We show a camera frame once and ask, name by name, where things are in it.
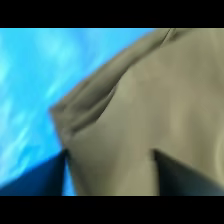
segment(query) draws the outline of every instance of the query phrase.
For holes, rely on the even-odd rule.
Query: black object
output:
[[[160,196],[224,196],[224,190],[191,168],[153,150]]]
[[[0,189],[0,196],[62,196],[67,151]]]

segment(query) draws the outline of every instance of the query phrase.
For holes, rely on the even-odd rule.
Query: tan garment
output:
[[[157,29],[51,109],[79,195],[157,195],[150,149],[224,185],[224,29]]]

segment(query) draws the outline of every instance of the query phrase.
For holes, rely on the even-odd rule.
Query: dark blue area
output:
[[[60,151],[48,108],[151,30],[0,29],[0,186]],[[65,195],[73,195],[66,175]]]

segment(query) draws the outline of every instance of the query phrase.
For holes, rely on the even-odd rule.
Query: blue background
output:
[[[0,29],[0,187],[59,152],[49,106],[150,31]],[[66,169],[64,195],[75,195]]]

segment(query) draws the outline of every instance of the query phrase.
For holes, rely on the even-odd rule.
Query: blue water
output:
[[[60,151],[48,108],[150,31],[0,28],[0,186]],[[66,176],[64,195],[75,195]]]

